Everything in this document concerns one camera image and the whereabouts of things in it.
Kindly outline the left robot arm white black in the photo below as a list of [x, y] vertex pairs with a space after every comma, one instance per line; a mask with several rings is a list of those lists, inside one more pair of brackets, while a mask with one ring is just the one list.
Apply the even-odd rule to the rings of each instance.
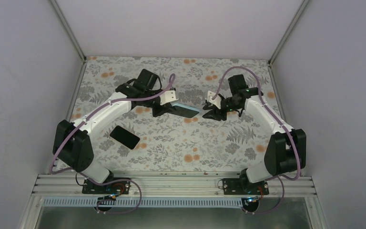
[[67, 170], [74, 170], [89, 179], [101, 193], [110, 192], [113, 174], [94, 158], [91, 140], [136, 106], [151, 108], [154, 117], [173, 111], [172, 103], [178, 100], [173, 88], [175, 74], [170, 75], [165, 88], [155, 90], [153, 87], [159, 80], [158, 75], [143, 69], [138, 78], [119, 85], [105, 102], [88, 114], [73, 122], [59, 122], [52, 161], [61, 160], [68, 165]]

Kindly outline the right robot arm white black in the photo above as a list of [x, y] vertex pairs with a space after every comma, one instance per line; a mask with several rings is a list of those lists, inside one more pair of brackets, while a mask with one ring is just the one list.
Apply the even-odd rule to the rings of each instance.
[[225, 121], [228, 112], [236, 111], [241, 116], [247, 112], [259, 122], [262, 129], [270, 135], [263, 160], [241, 171], [239, 188], [244, 194], [257, 189], [257, 183], [273, 177], [296, 172], [295, 179], [306, 166], [306, 133], [287, 124], [272, 107], [264, 101], [257, 87], [250, 88], [242, 74], [228, 79], [232, 96], [208, 91], [205, 94], [205, 119]]

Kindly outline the black bare phone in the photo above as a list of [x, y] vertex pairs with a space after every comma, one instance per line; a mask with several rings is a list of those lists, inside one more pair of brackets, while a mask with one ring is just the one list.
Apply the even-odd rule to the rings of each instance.
[[121, 126], [116, 126], [109, 136], [131, 150], [135, 149], [140, 141], [138, 136]]

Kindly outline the floral patterned table mat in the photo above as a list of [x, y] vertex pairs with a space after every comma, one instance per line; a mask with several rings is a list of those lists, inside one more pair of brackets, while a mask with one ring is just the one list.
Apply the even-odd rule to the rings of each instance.
[[[137, 78], [142, 69], [160, 76], [155, 88], [164, 87], [169, 76], [179, 103], [202, 109], [204, 94], [219, 90], [231, 96], [228, 78], [243, 74], [250, 87], [261, 83], [264, 100], [278, 110], [277, 100], [265, 60], [185, 59], [160, 57], [98, 57], [88, 59], [71, 116], [78, 119], [94, 110], [117, 86]], [[121, 126], [140, 138], [131, 150], [109, 136]], [[249, 113], [227, 114], [226, 121], [184, 118], [172, 114], [153, 117], [150, 108], [138, 106], [123, 114], [92, 140], [95, 159], [113, 171], [239, 172], [263, 160], [269, 143], [259, 122]]]

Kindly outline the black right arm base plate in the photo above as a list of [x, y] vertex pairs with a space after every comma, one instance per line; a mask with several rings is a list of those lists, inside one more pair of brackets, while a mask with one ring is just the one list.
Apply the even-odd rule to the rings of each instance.
[[265, 181], [250, 183], [239, 178], [223, 178], [217, 182], [217, 187], [225, 195], [268, 195], [269, 188]]

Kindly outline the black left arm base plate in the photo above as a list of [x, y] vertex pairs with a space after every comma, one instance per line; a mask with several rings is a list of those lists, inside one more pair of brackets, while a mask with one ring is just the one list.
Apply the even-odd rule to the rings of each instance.
[[131, 187], [130, 181], [118, 181], [108, 185], [96, 185], [89, 180], [86, 180], [82, 187], [83, 194], [97, 195], [127, 195]]

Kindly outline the aluminium front rail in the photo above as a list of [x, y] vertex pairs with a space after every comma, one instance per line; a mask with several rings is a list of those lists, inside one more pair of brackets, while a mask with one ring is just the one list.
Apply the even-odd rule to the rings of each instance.
[[[129, 197], [138, 197], [139, 190], [143, 197], [188, 197], [213, 198], [223, 197], [221, 189], [223, 178], [237, 178], [238, 172], [150, 172], [125, 171], [115, 172], [116, 177], [127, 177], [133, 185]], [[80, 196], [82, 187], [78, 186], [74, 173], [64, 172], [59, 175], [38, 175], [32, 190], [34, 196]], [[277, 179], [268, 182], [270, 197], [316, 197], [317, 192], [311, 177], [300, 177], [296, 181]]]

